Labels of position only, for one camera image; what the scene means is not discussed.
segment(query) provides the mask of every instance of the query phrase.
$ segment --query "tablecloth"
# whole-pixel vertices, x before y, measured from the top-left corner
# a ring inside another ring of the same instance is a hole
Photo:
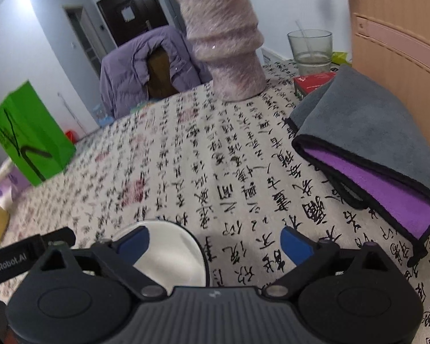
[[[280,247],[284,226],[345,248],[376,241],[424,304],[414,343],[430,344],[430,238],[429,255],[407,268],[408,241],[375,211],[344,203],[291,147],[283,119],[299,102],[294,63],[265,72],[267,89],[249,100],[222,102],[209,83],[83,139],[63,173],[23,194],[2,245],[69,226],[83,248],[159,218],[196,236],[214,286],[263,287],[294,267]],[[0,298],[21,279],[0,286]]]

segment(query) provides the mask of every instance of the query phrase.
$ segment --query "pink fuzzy cylinder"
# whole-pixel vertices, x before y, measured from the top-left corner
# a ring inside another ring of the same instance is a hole
[[[242,101],[266,88],[255,50],[264,42],[250,0],[177,0],[196,58],[206,62],[215,94]]]

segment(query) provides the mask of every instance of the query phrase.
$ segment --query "green box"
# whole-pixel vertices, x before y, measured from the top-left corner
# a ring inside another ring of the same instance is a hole
[[[60,173],[76,151],[30,82],[0,105],[0,144],[33,186]]]

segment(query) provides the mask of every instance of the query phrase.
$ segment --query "gray and purple cloth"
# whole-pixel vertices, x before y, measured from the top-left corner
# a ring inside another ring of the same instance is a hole
[[[343,200],[374,209],[412,243],[408,266],[427,254],[430,146],[397,97],[341,66],[287,123],[296,131],[296,152],[322,170]]]
[[[179,92],[212,80],[206,65],[193,55],[184,35],[172,26],[163,26],[128,41],[102,60],[100,95],[107,113],[115,119],[148,100],[147,59],[162,47],[170,61],[171,82]]]

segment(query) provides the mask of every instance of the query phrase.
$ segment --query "microfiber cloth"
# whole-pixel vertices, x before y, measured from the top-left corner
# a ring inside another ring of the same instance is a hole
[[[397,97],[344,65],[286,121],[296,132],[296,152],[343,200],[374,209],[412,243],[408,266],[427,255],[430,146]]]

